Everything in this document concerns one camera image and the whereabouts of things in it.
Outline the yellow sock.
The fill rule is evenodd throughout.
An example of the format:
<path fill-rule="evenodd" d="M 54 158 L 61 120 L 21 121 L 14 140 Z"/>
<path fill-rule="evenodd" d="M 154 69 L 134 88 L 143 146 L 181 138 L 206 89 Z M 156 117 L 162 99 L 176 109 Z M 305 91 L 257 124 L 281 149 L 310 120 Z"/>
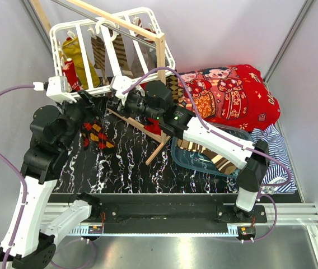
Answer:
<path fill-rule="evenodd" d="M 66 40 L 63 42 L 62 49 L 64 54 L 67 56 L 67 58 L 70 58 L 73 60 L 74 63 L 74 69 L 76 71 L 76 74 L 79 78 L 79 81 L 82 84 L 82 87 L 84 89 L 88 89 L 88 83 L 87 83 L 87 76 L 85 71 L 85 66 L 82 58 L 82 52 L 80 48 L 80 44 L 78 41 L 78 37 L 72 39 L 71 37 L 67 37 Z M 93 86 L 98 86 L 100 84 L 100 79 L 93 67 L 93 64 L 88 59 L 88 65 L 90 68 L 90 75 L 92 78 L 92 84 Z"/>

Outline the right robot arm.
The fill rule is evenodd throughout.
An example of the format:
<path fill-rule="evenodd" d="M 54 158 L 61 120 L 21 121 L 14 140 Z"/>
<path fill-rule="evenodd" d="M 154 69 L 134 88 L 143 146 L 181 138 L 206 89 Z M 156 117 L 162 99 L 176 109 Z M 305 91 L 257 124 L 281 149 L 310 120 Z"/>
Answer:
<path fill-rule="evenodd" d="M 122 117 L 137 114 L 155 119 L 166 135 L 203 146 L 233 163 L 240 172 L 232 215 L 240 222 L 253 217 L 259 188 L 269 166 L 266 142 L 242 140 L 203 122 L 192 111 L 175 104 L 171 90 L 161 81 L 148 82 L 141 91 L 132 86 L 131 79 L 116 76 L 110 90 L 112 96 L 107 107 Z"/>

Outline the white plastic clip hanger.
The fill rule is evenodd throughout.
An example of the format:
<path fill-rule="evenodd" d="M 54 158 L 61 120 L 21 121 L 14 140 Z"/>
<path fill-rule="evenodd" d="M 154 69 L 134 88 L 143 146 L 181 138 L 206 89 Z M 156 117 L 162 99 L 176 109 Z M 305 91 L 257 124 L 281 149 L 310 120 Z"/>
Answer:
<path fill-rule="evenodd" d="M 47 95 L 55 101 L 78 99 L 81 89 L 106 94 L 110 77 L 132 85 L 147 73 L 144 84 L 164 82 L 176 67 L 155 14 L 146 7 L 59 23 L 49 36 L 55 75 Z"/>

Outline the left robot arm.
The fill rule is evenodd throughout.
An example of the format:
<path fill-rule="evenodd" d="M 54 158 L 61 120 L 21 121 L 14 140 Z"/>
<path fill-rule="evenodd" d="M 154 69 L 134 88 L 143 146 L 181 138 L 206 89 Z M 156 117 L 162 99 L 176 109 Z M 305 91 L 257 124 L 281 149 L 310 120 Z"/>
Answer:
<path fill-rule="evenodd" d="M 68 152 L 84 123 L 103 117 L 106 97 L 93 97 L 84 90 L 80 99 L 65 101 L 60 107 L 39 108 L 30 124 L 32 138 L 17 172 L 21 187 L 8 232 L 0 243 L 0 262 L 6 268 L 45 268 L 58 244 L 82 221 L 102 217 L 100 199 L 87 193 L 49 224 L 43 226 L 45 209 Z"/>

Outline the red patterned sock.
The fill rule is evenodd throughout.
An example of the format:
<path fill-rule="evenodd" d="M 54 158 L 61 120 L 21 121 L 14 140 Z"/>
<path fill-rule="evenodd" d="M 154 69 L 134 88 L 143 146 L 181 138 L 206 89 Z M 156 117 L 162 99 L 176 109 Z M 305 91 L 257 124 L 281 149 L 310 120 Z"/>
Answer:
<path fill-rule="evenodd" d="M 74 61 L 72 58 L 67 58 L 64 61 L 64 65 L 62 67 L 62 72 L 66 76 L 67 81 L 71 87 L 71 92 L 80 91 L 80 83 L 76 74 Z"/>

